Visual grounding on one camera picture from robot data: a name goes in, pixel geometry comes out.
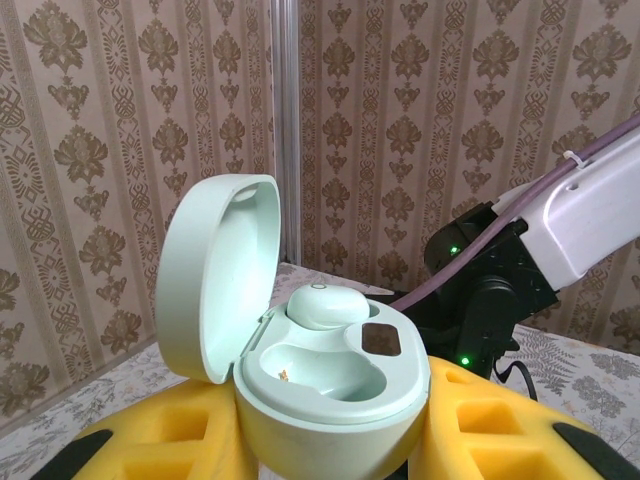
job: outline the wireless earbud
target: wireless earbud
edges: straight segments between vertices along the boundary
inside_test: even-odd
[[[332,330],[365,321],[369,318],[369,303],[352,288],[305,285],[291,295],[287,316],[309,330]]]

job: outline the table surface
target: table surface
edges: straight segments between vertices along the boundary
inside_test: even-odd
[[[272,305],[298,287],[330,283],[365,293],[385,290],[281,264]],[[640,358],[517,326],[521,349],[499,362],[522,360],[531,371],[539,401],[592,425],[611,446],[640,467]],[[80,431],[145,397],[184,381],[164,364],[153,344],[81,388],[30,423],[0,439],[0,479],[28,479]],[[517,371],[507,387],[526,394]],[[278,478],[266,469],[261,479]]]

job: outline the purple cable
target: purple cable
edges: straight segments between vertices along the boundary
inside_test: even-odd
[[[626,135],[631,130],[637,127],[640,127],[640,114],[634,115],[628,120],[622,122],[613,130],[605,133],[604,135],[596,139],[593,143],[583,148],[580,152],[577,153],[577,155],[586,162],[592,155],[599,152],[603,148],[608,147],[620,137]],[[493,223],[489,225],[489,227],[471,243],[471,245],[463,250],[462,253],[460,253],[460,255],[455,258],[455,260],[453,260],[449,265],[444,267],[442,270],[440,270],[418,288],[413,290],[411,293],[393,302],[391,304],[391,307],[402,312],[403,310],[406,310],[411,305],[419,302],[427,295],[433,293],[442,285],[444,285],[447,281],[449,281],[449,279],[451,279],[451,277],[458,273],[478,253],[480,253],[480,251],[498,233],[500,233],[504,227],[506,227],[514,218],[516,218],[520,214],[520,212],[522,212],[522,210],[527,205],[529,205],[529,203],[531,203],[533,199],[535,199],[551,185],[562,179],[577,166],[578,165],[574,160],[565,160],[549,173],[540,178],[539,181],[535,182],[524,193],[516,198],[507,207],[507,209],[502,212],[502,214],[498,215],[498,218],[496,218]]]

